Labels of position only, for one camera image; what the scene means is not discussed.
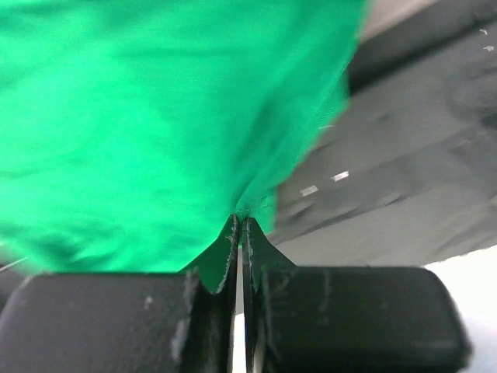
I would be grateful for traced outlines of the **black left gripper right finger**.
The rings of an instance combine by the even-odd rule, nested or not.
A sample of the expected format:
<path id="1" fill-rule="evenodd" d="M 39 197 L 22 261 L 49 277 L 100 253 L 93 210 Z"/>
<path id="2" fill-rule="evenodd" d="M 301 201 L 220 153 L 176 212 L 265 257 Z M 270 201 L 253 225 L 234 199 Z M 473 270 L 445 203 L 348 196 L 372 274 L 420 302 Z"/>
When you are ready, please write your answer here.
<path id="1" fill-rule="evenodd" d="M 249 372 L 459 372 L 472 346 L 443 282 L 422 267 L 300 267 L 242 223 Z"/>

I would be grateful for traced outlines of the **green t shirt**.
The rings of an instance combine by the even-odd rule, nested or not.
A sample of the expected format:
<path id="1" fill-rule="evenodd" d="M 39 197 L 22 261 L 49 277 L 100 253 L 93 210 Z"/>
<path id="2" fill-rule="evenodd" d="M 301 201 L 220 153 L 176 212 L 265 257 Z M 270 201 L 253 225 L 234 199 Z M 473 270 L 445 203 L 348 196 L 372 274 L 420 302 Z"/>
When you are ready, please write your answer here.
<path id="1" fill-rule="evenodd" d="M 1 258 L 176 272 L 340 115 L 365 1 L 3 1 Z"/>

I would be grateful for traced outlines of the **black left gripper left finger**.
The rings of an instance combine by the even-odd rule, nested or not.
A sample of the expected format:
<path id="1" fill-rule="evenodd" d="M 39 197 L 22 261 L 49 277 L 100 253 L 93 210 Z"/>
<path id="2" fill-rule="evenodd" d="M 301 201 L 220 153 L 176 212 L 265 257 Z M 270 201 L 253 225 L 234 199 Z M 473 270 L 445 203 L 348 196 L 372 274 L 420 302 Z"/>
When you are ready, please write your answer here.
<path id="1" fill-rule="evenodd" d="M 3 372 L 229 372 L 238 219 L 176 274 L 40 274 L 1 314 Z"/>

